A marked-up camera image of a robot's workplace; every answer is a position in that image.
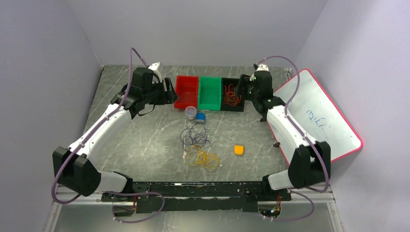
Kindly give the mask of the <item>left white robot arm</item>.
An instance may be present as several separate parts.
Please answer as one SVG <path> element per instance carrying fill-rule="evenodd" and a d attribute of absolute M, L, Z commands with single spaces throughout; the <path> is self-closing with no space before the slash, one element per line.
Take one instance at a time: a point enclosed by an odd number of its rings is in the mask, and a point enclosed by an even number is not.
<path fill-rule="evenodd" d="M 161 76 L 162 64 L 138 67 L 116 94 L 100 118 L 67 148 L 59 146 L 52 154 L 58 184 L 81 196 L 96 191 L 114 192 L 122 201 L 134 194 L 133 180 L 118 172 L 103 172 L 94 166 L 96 157 L 111 137 L 136 116 L 143 116 L 146 105 L 172 104 L 177 100 L 170 78 Z"/>

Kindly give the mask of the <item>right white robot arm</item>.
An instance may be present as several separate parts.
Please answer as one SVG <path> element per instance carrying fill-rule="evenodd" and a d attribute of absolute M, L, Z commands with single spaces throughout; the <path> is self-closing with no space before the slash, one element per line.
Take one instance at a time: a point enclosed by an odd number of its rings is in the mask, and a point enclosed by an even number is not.
<path fill-rule="evenodd" d="M 309 135 L 293 118 L 288 104 L 273 93 L 269 71 L 256 71 L 254 75 L 241 75 L 234 88 L 237 97 L 251 101 L 255 110 L 268 123 L 277 139 L 277 146 L 289 161 L 287 170 L 266 176 L 261 195 L 273 200 L 280 189 L 311 189 L 325 183 L 329 186 L 331 148 L 326 141 L 319 142 Z"/>

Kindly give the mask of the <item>black plastic bin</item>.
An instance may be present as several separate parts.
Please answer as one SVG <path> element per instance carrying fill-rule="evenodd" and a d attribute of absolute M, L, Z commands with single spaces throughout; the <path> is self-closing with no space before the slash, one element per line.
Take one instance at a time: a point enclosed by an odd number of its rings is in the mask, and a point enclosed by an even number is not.
<path fill-rule="evenodd" d="M 238 98 L 234 94 L 234 88 L 237 85 L 239 79 L 234 78 L 222 78 L 222 98 L 221 98 L 221 111 L 230 112 L 243 112 L 245 106 L 245 100 Z"/>

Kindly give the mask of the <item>red plastic bin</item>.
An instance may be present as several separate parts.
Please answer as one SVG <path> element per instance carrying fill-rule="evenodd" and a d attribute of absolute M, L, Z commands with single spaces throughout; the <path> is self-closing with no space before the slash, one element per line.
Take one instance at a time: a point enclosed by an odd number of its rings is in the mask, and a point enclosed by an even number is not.
<path fill-rule="evenodd" d="M 176 77 L 175 91 L 178 96 L 177 101 L 174 103 L 174 108 L 185 109 L 188 106 L 198 105 L 198 89 L 199 89 L 199 77 L 198 76 L 185 76 L 178 75 Z"/>

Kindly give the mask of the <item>clear plastic cup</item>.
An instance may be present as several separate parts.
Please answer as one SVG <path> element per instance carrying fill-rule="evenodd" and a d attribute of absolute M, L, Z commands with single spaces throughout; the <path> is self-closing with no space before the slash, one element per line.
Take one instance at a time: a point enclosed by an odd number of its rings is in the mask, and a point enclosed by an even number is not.
<path fill-rule="evenodd" d="M 190 121 L 192 121 L 192 120 L 195 120 L 196 119 L 196 116 L 197 116 L 197 109 L 196 109 L 196 107 L 194 107 L 194 106 L 187 106 L 186 108 L 185 108 L 185 116 L 186 116 L 186 119 L 187 120 L 190 120 Z"/>

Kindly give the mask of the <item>green plastic bin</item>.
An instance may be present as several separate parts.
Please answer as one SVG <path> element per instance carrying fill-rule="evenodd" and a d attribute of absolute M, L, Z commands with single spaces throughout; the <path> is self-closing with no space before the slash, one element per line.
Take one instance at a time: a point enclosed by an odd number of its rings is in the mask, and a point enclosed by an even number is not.
<path fill-rule="evenodd" d="M 220 77 L 199 77 L 198 109 L 220 111 L 222 99 L 221 81 Z"/>

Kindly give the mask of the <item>blue block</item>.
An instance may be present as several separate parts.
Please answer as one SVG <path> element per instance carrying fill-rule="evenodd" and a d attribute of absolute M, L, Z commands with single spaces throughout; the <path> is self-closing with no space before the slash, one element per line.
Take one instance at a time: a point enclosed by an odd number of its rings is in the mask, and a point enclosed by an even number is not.
<path fill-rule="evenodd" d="M 206 121 L 206 116 L 205 116 L 204 113 L 197 113 L 196 114 L 196 118 L 195 118 L 196 123 L 204 124 L 205 121 Z"/>

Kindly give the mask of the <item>orange yellow block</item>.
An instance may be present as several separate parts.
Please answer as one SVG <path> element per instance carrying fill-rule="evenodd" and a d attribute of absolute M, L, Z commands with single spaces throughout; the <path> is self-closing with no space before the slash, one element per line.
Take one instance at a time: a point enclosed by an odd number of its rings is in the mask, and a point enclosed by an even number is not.
<path fill-rule="evenodd" d="M 242 156 L 244 154 L 245 148 L 243 145 L 234 145 L 234 154 L 237 156 Z"/>

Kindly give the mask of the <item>white board with pink frame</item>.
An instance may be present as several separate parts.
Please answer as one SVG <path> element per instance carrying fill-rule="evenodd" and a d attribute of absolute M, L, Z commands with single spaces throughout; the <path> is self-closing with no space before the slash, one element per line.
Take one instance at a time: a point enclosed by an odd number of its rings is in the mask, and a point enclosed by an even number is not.
<path fill-rule="evenodd" d="M 330 145 L 331 162 L 363 148 L 363 140 L 310 70 L 301 70 L 276 89 L 274 95 L 284 102 L 292 99 L 289 113 L 314 140 Z"/>

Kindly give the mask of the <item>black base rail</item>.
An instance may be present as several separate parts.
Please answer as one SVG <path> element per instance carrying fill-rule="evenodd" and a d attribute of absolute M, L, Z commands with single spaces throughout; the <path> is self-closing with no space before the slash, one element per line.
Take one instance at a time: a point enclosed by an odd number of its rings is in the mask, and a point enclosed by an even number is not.
<path fill-rule="evenodd" d="M 234 182 L 134 182 L 136 196 L 103 193 L 102 202 L 116 206 L 135 203 L 137 213 L 197 210 L 258 212 L 262 202 L 290 201 L 286 189 L 272 190 L 267 181 Z"/>

